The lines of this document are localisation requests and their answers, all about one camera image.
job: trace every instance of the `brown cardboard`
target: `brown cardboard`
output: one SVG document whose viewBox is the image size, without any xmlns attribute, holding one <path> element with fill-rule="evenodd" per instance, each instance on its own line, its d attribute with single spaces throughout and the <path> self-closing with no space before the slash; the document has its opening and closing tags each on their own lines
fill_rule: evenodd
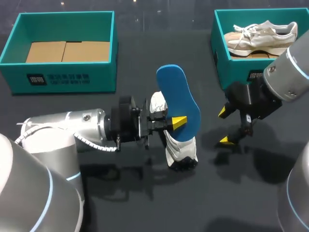
<svg viewBox="0 0 309 232">
<path fill-rule="evenodd" d="M 255 54 L 250 54 L 247 57 L 235 57 L 231 54 L 231 58 L 232 59 L 259 59 L 259 58 L 267 59 L 268 55 L 266 53 L 255 53 Z"/>
<path fill-rule="evenodd" d="M 108 61 L 110 42 L 67 42 L 62 62 Z"/>
<path fill-rule="evenodd" d="M 65 46 L 65 41 L 33 42 L 26 63 L 61 62 Z"/>
<path fill-rule="evenodd" d="M 279 56 L 275 56 L 275 55 L 269 54 L 268 57 L 269 57 L 269 58 L 273 58 L 273 59 L 277 59 Z"/>
</svg>

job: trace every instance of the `logo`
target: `logo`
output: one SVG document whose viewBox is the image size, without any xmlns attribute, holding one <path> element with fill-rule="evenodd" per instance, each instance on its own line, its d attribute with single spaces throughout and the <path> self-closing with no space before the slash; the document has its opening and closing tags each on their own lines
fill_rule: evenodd
<svg viewBox="0 0 309 232">
<path fill-rule="evenodd" d="M 45 86 L 47 85 L 42 74 L 27 74 L 27 78 L 32 86 Z"/>
<path fill-rule="evenodd" d="M 51 85 L 86 85 L 90 84 L 88 74 L 48 74 L 48 83 Z"/>
<path fill-rule="evenodd" d="M 255 78 L 263 77 L 263 71 L 264 70 L 251 70 L 249 72 L 247 81 L 253 81 Z"/>
</svg>

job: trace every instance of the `shoelace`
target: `shoelace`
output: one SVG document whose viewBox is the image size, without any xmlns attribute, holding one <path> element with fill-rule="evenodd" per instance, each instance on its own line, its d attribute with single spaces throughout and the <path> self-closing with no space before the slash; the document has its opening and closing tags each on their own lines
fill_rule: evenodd
<svg viewBox="0 0 309 232">
<path fill-rule="evenodd" d="M 154 112 L 162 111 L 162 110 L 164 110 L 164 109 L 165 109 L 164 106 L 158 104 L 157 102 L 154 103 L 154 109 L 153 109 Z"/>
<path fill-rule="evenodd" d="M 251 38 L 251 35 L 257 35 L 259 32 L 256 31 L 257 24 L 251 24 L 245 28 L 241 28 L 237 25 L 234 25 L 234 30 L 237 32 L 241 32 L 241 36 L 235 46 L 235 48 L 240 44 L 244 37 Z"/>
</svg>

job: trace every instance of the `screw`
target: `screw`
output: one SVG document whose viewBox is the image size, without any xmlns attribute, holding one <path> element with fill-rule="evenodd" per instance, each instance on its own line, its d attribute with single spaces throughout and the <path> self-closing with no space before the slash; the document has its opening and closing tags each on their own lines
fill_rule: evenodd
<svg viewBox="0 0 309 232">
<path fill-rule="evenodd" d="M 272 67 L 270 67 L 269 68 L 269 72 L 271 73 L 271 72 L 274 72 L 276 70 L 276 66 L 272 66 Z"/>
<path fill-rule="evenodd" d="M 291 96 L 296 96 L 296 94 L 292 93 L 291 91 L 288 91 L 288 92 Z"/>
<path fill-rule="evenodd" d="M 91 118 L 91 116 L 90 116 L 90 115 L 85 115 L 85 116 L 83 117 L 83 120 L 84 120 L 84 121 L 89 121 L 89 120 L 90 120 L 90 118 Z"/>
</svg>

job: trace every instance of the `white sneaker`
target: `white sneaker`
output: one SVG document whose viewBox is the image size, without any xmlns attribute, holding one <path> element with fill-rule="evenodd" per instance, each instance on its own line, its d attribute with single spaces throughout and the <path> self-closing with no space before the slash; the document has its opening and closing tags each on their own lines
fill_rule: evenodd
<svg viewBox="0 0 309 232">
<path fill-rule="evenodd" d="M 167 104 L 161 92 L 155 92 L 150 100 L 150 112 L 163 111 Z M 165 148 L 168 166 L 174 170 L 192 169 L 197 165 L 197 146 L 195 137 L 187 142 L 178 142 L 164 131 L 167 146 Z"/>
<path fill-rule="evenodd" d="M 280 56 L 297 38 L 297 23 L 274 25 L 269 21 L 245 28 L 234 25 L 235 32 L 224 35 L 228 50 L 246 57 L 254 51 Z"/>
</svg>

